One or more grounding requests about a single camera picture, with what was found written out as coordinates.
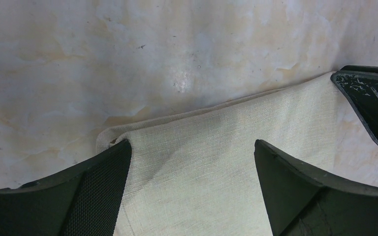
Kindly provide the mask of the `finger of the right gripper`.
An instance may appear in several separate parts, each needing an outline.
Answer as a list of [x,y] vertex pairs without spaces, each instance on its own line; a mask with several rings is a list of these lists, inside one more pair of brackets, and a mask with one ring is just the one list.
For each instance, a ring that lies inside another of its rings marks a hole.
[[378,67],[347,65],[330,79],[378,145]]

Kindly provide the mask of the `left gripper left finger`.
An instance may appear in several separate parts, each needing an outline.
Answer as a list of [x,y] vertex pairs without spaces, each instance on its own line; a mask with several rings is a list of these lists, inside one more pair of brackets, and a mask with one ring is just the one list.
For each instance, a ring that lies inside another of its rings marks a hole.
[[0,189],[0,236],[111,236],[131,154],[123,140],[48,177]]

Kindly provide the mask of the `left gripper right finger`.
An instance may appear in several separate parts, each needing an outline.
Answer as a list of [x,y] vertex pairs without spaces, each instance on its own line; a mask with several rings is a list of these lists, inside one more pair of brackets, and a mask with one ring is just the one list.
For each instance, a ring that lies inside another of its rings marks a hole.
[[334,175],[255,142],[255,165],[275,236],[378,236],[378,187]]

